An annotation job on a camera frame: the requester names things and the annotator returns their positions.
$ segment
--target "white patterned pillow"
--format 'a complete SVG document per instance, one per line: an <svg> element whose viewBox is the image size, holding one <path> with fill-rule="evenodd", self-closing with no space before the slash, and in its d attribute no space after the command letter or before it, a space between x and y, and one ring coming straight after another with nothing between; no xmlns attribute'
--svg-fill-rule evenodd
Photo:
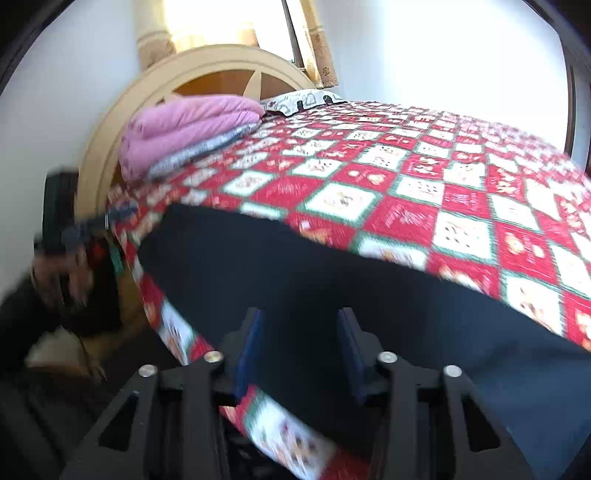
<svg viewBox="0 0 591 480"><path fill-rule="evenodd" d="M261 105L267 112L278 112L285 116L291 116L315 106L342 102L346 102L346 100L336 93L308 88L262 100Z"/></svg>

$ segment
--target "folded blanket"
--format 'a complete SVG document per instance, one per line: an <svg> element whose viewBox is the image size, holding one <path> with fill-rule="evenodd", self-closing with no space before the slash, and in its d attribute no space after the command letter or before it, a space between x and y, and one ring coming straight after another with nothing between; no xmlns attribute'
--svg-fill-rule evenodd
<svg viewBox="0 0 591 480"><path fill-rule="evenodd" d="M168 157L163 158L157 164L150 167L146 175L147 179L156 179L164 177L191 160L207 155L218 148L229 145L234 140L242 138L244 135L254 132L260 125L260 122L255 124L247 124L236 127L228 132L219 134L208 140L198 142L181 151L173 153Z"/></svg>
<svg viewBox="0 0 591 480"><path fill-rule="evenodd" d="M129 122L128 136L147 139L196 121L242 110L258 113L259 116L265 114L258 102L239 95L186 96L136 113Z"/></svg>
<svg viewBox="0 0 591 480"><path fill-rule="evenodd" d="M163 157L240 125L257 123L260 119L258 112L240 110L194 121L151 138L140 138L128 128L121 139L119 152L123 178L126 181L139 180Z"/></svg>

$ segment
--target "christmas patterned blanket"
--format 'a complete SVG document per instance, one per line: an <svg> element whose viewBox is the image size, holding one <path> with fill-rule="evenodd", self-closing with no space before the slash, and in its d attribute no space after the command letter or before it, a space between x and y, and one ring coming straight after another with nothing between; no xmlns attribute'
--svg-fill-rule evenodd
<svg viewBox="0 0 591 480"><path fill-rule="evenodd" d="M312 241L427 271L591 350L590 187L565 155L515 128L364 102L265 117L223 151L109 200L139 205L115 235L148 320L186 364L210 346L137 258L172 202L275 219ZM364 462L256 387L224 414L300 478L367 476Z"/></svg>

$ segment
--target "pink blanket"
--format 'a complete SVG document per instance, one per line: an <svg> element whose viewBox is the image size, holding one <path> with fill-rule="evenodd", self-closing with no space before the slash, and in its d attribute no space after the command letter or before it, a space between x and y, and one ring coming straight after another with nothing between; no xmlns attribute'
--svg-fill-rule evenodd
<svg viewBox="0 0 591 480"><path fill-rule="evenodd" d="M238 95L198 95L137 113L121 139L119 163L126 181L139 180L163 157L264 114L254 100Z"/></svg>

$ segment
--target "black sleeve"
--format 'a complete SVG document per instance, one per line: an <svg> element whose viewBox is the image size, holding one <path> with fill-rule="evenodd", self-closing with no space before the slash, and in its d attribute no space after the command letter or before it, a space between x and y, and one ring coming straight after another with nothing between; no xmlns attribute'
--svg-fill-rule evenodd
<svg viewBox="0 0 591 480"><path fill-rule="evenodd" d="M41 335L58 325L58 315L43 305L31 280L22 281L0 306L0 375L20 369Z"/></svg>

